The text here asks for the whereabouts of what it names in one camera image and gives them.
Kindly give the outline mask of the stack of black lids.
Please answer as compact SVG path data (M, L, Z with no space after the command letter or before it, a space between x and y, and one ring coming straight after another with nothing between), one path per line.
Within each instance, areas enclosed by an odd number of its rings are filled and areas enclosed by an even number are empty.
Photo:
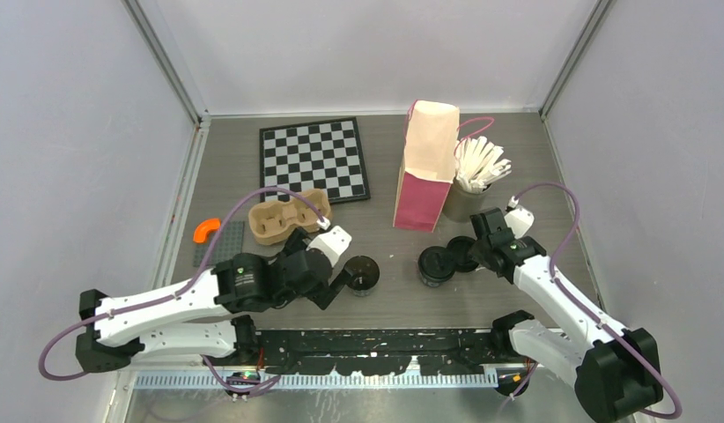
M478 268L479 264L472 259L469 251L476 240L468 236L456 236L447 243L447 250L454 258L454 268L460 273L470 273Z

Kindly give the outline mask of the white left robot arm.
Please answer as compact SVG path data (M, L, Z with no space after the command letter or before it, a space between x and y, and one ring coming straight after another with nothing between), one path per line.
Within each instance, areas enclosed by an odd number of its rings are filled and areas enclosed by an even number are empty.
M202 354L247 365L257 357L259 343L250 325L231 323L228 316L261 313L298 298L327 308L351 280L348 270L332 275L351 241L340 226L315 237L297 228L276 256L239 253L194 281L126 297L84 291L78 363L87 373L105 373L144 358Z

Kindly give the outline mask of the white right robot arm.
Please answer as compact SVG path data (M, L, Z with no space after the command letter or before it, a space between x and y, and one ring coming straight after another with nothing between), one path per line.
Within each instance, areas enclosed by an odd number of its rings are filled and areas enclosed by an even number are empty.
M552 265L533 238L517 237L498 208L473 214L469 257L536 301L561 329L555 333L518 310L491 324L491 349L503 361L524 356L573 388L595 422L615 422L660 402L664 389L657 343L606 315Z

